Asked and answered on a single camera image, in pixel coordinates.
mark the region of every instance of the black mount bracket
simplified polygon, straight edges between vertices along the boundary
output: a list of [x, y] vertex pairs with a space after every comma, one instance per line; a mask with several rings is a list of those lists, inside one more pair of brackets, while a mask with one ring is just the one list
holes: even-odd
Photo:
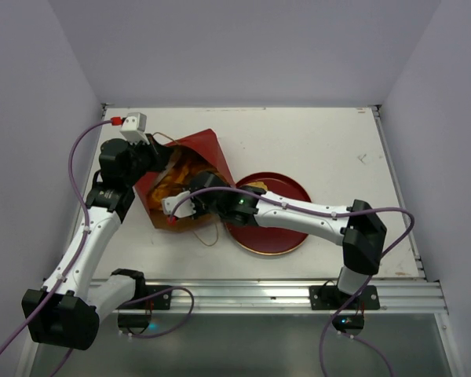
[[[336, 285], [313, 285], [309, 287], [309, 299], [312, 310], [336, 310], [340, 308], [351, 296], [338, 290]], [[377, 288], [368, 285], [346, 308], [350, 310], [379, 310]]]
[[[159, 291], [163, 291], [167, 288], [171, 288], [170, 285], [147, 285], [145, 287], [146, 292], [142, 297], [153, 295]], [[148, 307], [154, 310], [169, 310], [171, 307], [171, 293], [167, 293], [164, 295], [160, 295], [157, 298], [153, 298], [150, 300], [153, 303], [152, 306], [147, 306], [146, 302], [140, 302], [135, 305], [125, 306], [124, 309], [145, 309]], [[117, 316], [117, 325], [121, 330], [126, 330], [129, 328], [146, 328], [150, 323], [151, 315], [145, 313], [137, 313], [137, 314], [127, 314], [127, 313], [120, 313]]]

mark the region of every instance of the cable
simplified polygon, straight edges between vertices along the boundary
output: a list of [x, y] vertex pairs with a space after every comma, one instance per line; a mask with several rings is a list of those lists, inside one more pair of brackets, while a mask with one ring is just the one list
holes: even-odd
[[168, 330], [165, 330], [163, 332], [160, 332], [158, 334], [151, 334], [151, 335], [141, 335], [141, 334], [134, 334], [133, 335], [133, 334], [131, 334], [131, 336], [133, 338], [139, 338], [139, 339], [158, 338], [159, 336], [164, 336], [164, 335], [170, 334], [171, 332], [177, 330], [178, 328], [180, 328], [181, 326], [183, 326], [184, 324], [187, 323], [187, 321], [191, 318], [192, 310], [194, 309], [195, 299], [194, 299], [194, 295], [185, 287], [170, 287], [170, 288], [167, 288], [167, 289], [163, 289], [162, 291], [156, 292], [153, 295], [149, 295], [149, 296], [146, 296], [146, 297], [143, 297], [143, 298], [138, 298], [136, 300], [132, 300], [132, 301], [128, 301], [128, 302], [124, 302], [120, 307], [132, 305], [132, 304], [137, 304], [137, 303], [143, 302], [143, 301], [148, 301], [148, 300], [151, 300], [155, 297], [165, 295], [166, 293], [170, 293], [172, 291], [185, 291], [190, 295], [190, 298], [192, 299], [192, 301], [190, 303], [190, 309], [188, 310], [188, 313], [185, 315], [183, 320], [181, 320], [180, 322], [175, 324], [172, 328], [170, 328]]
[[61, 359], [60, 363], [57, 365], [56, 369], [53, 370], [53, 372], [49, 375], [49, 377], [54, 377], [56, 373], [60, 371], [60, 369], [64, 366], [64, 364], [67, 362], [68, 358], [71, 356], [71, 353], [73, 352], [73, 348], [70, 348], [63, 358]]
[[[344, 336], [345, 338], [348, 338], [348, 339], [351, 339], [351, 335], [349, 334], [343, 334], [342, 333], [342, 336]], [[362, 344], [364, 344], [365, 346], [368, 346], [370, 347], [373, 351], [375, 351], [376, 353], [378, 353], [378, 356], [381, 357], [381, 359], [385, 362], [385, 365], [387, 365], [387, 368], [389, 370], [389, 374], [391, 376], [395, 376], [396, 373], [394, 372], [394, 369], [393, 369], [393, 366], [391, 365], [391, 363], [389, 363], [389, 360], [387, 359], [387, 357], [384, 355], [384, 353], [379, 349], [377, 348], [376, 346], [374, 346], [373, 344], [371, 344], [370, 342], [364, 340], [364, 339], [361, 339], [357, 336], [354, 336], [352, 337], [353, 340], [356, 340], [357, 342], [360, 342]]]
[[[254, 192], [248, 192], [248, 191], [245, 191], [245, 190], [242, 190], [240, 188], [233, 188], [233, 187], [209, 187], [209, 188], [202, 188], [198, 191], [195, 191], [195, 192], [192, 192], [190, 193], [189, 195], [187, 195], [185, 198], [183, 198], [182, 200], [180, 200], [176, 206], [173, 208], [173, 210], [171, 211], [171, 215], [170, 215], [170, 221], [172, 221], [174, 219], [174, 213], [176, 212], [176, 210], [178, 209], [178, 207], [183, 204], [184, 202], [186, 202], [187, 200], [193, 198], [194, 196], [197, 196], [197, 195], [200, 195], [200, 194], [204, 194], [206, 192], [213, 192], [213, 191], [227, 191], [227, 192], [236, 192], [236, 193], [239, 193], [239, 194], [244, 194], [244, 195], [248, 195], [248, 196], [251, 196], [251, 197], [254, 197], [255, 199], [258, 199], [258, 200], [263, 200], [267, 203], [270, 203], [270, 204], [273, 204], [277, 207], [281, 207], [283, 204], [282, 202], [280, 201], [277, 201], [277, 200], [272, 200], [272, 199], [269, 199], [269, 198], [265, 198], [264, 196], [260, 196], [258, 194], [255, 194]], [[401, 214], [405, 214], [407, 215], [409, 218], [410, 218], [410, 224], [409, 226], [405, 229], [405, 231], [403, 232], [403, 234], [401, 236], [399, 236], [393, 243], [391, 243], [383, 252], [382, 252], [382, 257], [386, 256], [387, 253], [389, 253], [398, 243], [400, 243], [406, 236], [408, 236], [408, 234], [410, 234], [411, 230], [414, 228], [414, 224], [415, 224], [415, 217], [413, 214], [411, 214], [410, 212], [408, 212], [407, 210], [403, 209], [403, 208], [399, 208], [399, 207], [383, 207], [383, 208], [374, 208], [374, 209], [370, 209], [370, 210], [359, 210], [357, 212], [346, 212], [346, 213], [342, 213], [342, 214], [332, 214], [332, 213], [327, 213], [327, 212], [319, 212], [317, 210], [309, 210], [307, 208], [300, 208], [300, 207], [297, 207], [297, 206], [294, 206], [292, 204], [287, 204], [286, 205], [286, 208], [289, 208], [291, 210], [296, 210], [298, 212], [301, 212], [301, 213], [304, 213], [304, 214], [311, 214], [311, 215], [314, 215], [314, 216], [320, 216], [320, 217], [323, 217], [323, 218], [349, 218], [349, 217], [354, 217], [354, 216], [362, 216], [362, 215], [365, 215], [365, 214], [377, 214], [377, 213], [380, 213], [380, 212], [400, 212]], [[364, 290], [364, 288], [368, 285], [368, 283], [370, 283], [370, 280], [371, 280], [371, 276], [369, 276], [365, 281], [364, 283], [361, 285], [360, 288], [358, 288], [358, 290], [356, 292], [354, 292], [354, 294], [348, 298], [341, 306], [340, 308], [337, 309], [337, 311], [328, 319], [327, 321], [327, 324], [324, 326], [323, 328], [323, 331], [321, 332], [321, 336], [319, 338], [319, 363], [321, 365], [321, 370], [323, 371], [323, 375], [324, 377], [327, 377], [328, 376], [328, 373], [327, 373], [327, 370], [326, 370], [326, 367], [325, 367], [325, 364], [324, 364], [324, 354], [323, 354], [323, 345], [324, 345], [324, 340], [326, 338], [326, 333], [327, 333], [327, 329], [329, 328], [329, 326], [331, 325], [331, 323], [333, 322], [333, 320], [335, 319], [336, 316], [338, 316], [338, 314], [344, 310], [346, 307], [348, 307], [352, 301], [354, 301], [356, 299], [356, 297], [358, 297], [361, 292]], [[375, 347], [373, 347], [369, 342], [366, 342], [362, 339], [358, 339], [358, 338], [355, 338], [356, 340], [358, 340], [359, 342], [371, 347], [373, 350], [375, 350], [375, 352], [377, 352], [378, 354], [380, 354], [382, 356], [382, 358], [384, 359], [384, 362], [388, 365], [388, 369], [389, 369], [389, 373], [390, 375], [393, 377], [395, 376], [394, 374], [394, 370], [393, 370], [393, 367], [391, 366], [391, 364], [389, 363], [389, 361], [382, 355], [382, 353], [376, 349]]]
[[[91, 130], [94, 130], [97, 127], [103, 126], [104, 124], [111, 123], [111, 120], [105, 120], [103, 122], [99, 122], [98, 124], [95, 124], [94, 126], [89, 127], [87, 130], [82, 132], [77, 140], [75, 140], [75, 143], [71, 147], [70, 151], [70, 156], [68, 160], [68, 176], [70, 178], [70, 183], [71, 187], [73, 188], [75, 192], [75, 196], [77, 197], [77, 200], [80, 202], [82, 205], [82, 210], [84, 211], [84, 221], [85, 224], [89, 224], [89, 212], [87, 211], [86, 204], [84, 203], [84, 199], [82, 198], [82, 195], [79, 192], [79, 189], [77, 187], [77, 184], [75, 182], [75, 178], [73, 176], [73, 155], [75, 154], [75, 150], [77, 146], [79, 145], [79, 142], [82, 140], [84, 136], [86, 136]], [[77, 259], [79, 258], [80, 254], [82, 253], [82, 249], [84, 248], [84, 245], [86, 244], [87, 240], [87, 231], [84, 231], [82, 233], [82, 239], [80, 240], [80, 244], [77, 248], [77, 251], [75, 252], [73, 258], [70, 260], [68, 265], [63, 271], [63, 276], [66, 276], [68, 272], [70, 272], [71, 267], [77, 262]], [[35, 310], [24, 320], [24, 322], [16, 329], [14, 332], [3, 342], [3, 344], [0, 346], [0, 355], [2, 355], [3, 351], [9, 346], [10, 343], [13, 342], [13, 340], [30, 324], [30, 322], [40, 313], [40, 311], [44, 308], [47, 302], [53, 297], [53, 295], [56, 293], [57, 289], [61, 285], [61, 280], [58, 280], [54, 285], [51, 291], [47, 294], [47, 296], [38, 304], [38, 306], [35, 308]]]

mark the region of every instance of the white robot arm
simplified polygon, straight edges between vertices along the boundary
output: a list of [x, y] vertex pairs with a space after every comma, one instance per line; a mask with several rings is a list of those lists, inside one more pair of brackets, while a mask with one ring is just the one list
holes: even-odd
[[[146, 118], [133, 113], [121, 128], [126, 138], [112, 139], [101, 146], [100, 172], [93, 179], [86, 206], [89, 224], [81, 223], [70, 247], [54, 273], [40, 290], [28, 290], [22, 306], [28, 317], [61, 280], [56, 292], [28, 325], [36, 342], [86, 350], [96, 338], [99, 324], [124, 302], [147, 295], [143, 273], [118, 269], [98, 289], [89, 292], [90, 282], [109, 240], [122, 224], [134, 199], [133, 185], [149, 171], [163, 171], [172, 148], [144, 133]], [[308, 233], [342, 246], [345, 265], [338, 289], [352, 295], [368, 276], [378, 271], [385, 226], [370, 216], [318, 216], [346, 214], [370, 206], [355, 200], [351, 207], [320, 206], [244, 186], [229, 188], [210, 172], [195, 176], [188, 190], [162, 201], [165, 214], [178, 218], [218, 214], [235, 225], [279, 227]], [[89, 231], [80, 257], [71, 270], [61, 274], [79, 247], [83, 231]]]

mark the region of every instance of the red tray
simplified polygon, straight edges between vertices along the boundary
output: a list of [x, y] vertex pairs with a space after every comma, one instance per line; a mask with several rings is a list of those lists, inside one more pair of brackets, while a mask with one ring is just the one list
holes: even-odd
[[[236, 183], [237, 187], [253, 182], [263, 182], [269, 191], [290, 199], [310, 202], [309, 194], [293, 179], [278, 173], [262, 172], [251, 174]], [[299, 247], [307, 234], [280, 228], [256, 226], [234, 226], [227, 224], [227, 230], [242, 247], [263, 255], [286, 254]]]

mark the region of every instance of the paper bag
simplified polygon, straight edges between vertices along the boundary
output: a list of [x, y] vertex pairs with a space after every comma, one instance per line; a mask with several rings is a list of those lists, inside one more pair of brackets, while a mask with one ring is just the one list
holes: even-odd
[[235, 185], [217, 135], [213, 130], [204, 130], [170, 142], [167, 146], [173, 147], [174, 152], [166, 170], [147, 173], [134, 186], [152, 224], [157, 229], [184, 232], [213, 221], [214, 216], [207, 214], [197, 219], [178, 219], [171, 225], [160, 203], [162, 198], [175, 196], [186, 189], [190, 180], [203, 170], [213, 171], [229, 185]]

